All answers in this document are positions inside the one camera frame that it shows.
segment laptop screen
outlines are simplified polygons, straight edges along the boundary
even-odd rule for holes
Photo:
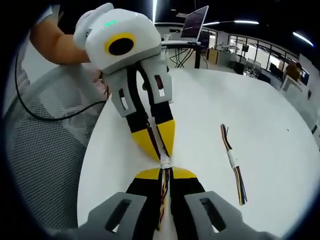
[[[209,6],[190,13],[184,22],[181,38],[192,38],[198,41],[202,25],[204,24]]]

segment laptop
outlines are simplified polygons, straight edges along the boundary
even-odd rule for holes
[[[181,33],[182,40],[168,40],[162,41],[163,46],[168,45],[181,45],[181,44],[195,44],[200,45],[198,41],[202,26],[205,22],[209,6],[204,6],[190,14],[186,17],[184,21],[184,26]]]

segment person's arm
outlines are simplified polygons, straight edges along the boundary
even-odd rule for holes
[[[44,58],[54,64],[89,62],[86,52],[75,46],[73,35],[64,34],[51,16],[31,29],[30,41]]]

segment colorful wire bundle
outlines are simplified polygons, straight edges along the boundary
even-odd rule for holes
[[[169,177],[170,177],[170,168],[166,168],[162,170],[162,188],[161,188],[161,205],[160,205],[160,217],[158,222],[157,230],[160,231],[161,222],[165,215],[165,205],[166,205],[166,195],[168,193],[168,185],[169,185]]]
[[[228,139],[227,139],[228,130],[226,129],[226,126],[224,124],[221,124],[220,128],[221,128],[222,140],[223,140],[224,146],[226,148],[226,151],[228,153],[231,167],[234,171],[234,175],[235,175],[235,179],[236,179],[236,186],[237,186],[237,190],[238,190],[239,204],[240,204],[240,206],[242,206],[248,201],[245,186],[244,186],[244,181],[241,176],[240,167],[235,162],[235,160],[231,154],[232,147],[230,146]]]

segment round table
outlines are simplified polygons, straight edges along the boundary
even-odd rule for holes
[[[175,139],[171,165],[195,173],[206,191],[215,191],[242,212],[257,231],[287,233],[313,202],[320,182],[320,155],[302,117],[271,85],[222,71],[172,69]],[[150,114],[148,95],[137,85]],[[239,206],[234,172],[222,141],[228,129],[238,158],[248,202]],[[135,175],[158,168],[133,141],[125,118],[111,101],[104,106],[88,144],[78,187],[79,226],[89,212]],[[176,239],[169,201],[161,232],[154,239]]]

